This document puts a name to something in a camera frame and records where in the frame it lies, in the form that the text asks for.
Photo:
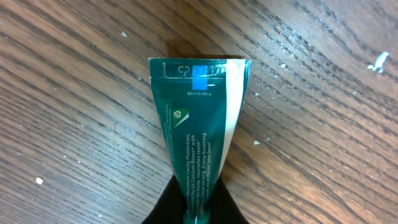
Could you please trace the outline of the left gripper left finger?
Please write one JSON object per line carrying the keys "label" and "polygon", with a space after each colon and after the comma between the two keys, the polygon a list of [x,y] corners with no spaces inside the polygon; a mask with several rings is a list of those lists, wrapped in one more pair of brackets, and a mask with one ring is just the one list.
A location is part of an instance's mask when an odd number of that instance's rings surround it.
{"label": "left gripper left finger", "polygon": [[158,202],[142,224],[182,224],[185,199],[176,176],[172,176]]}

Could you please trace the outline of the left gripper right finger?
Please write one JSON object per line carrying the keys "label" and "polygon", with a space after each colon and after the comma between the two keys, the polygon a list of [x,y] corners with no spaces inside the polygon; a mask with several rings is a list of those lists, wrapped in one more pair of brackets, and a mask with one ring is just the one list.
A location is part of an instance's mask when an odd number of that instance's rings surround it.
{"label": "left gripper right finger", "polygon": [[210,197],[210,224],[249,224],[220,178]]}

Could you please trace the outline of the green toothpaste tube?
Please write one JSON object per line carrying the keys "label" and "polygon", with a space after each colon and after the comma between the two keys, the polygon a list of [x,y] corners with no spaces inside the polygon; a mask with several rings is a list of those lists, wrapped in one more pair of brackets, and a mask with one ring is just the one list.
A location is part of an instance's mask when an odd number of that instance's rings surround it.
{"label": "green toothpaste tube", "polygon": [[248,85],[246,59],[150,58],[150,85],[174,175],[183,223],[209,223]]}

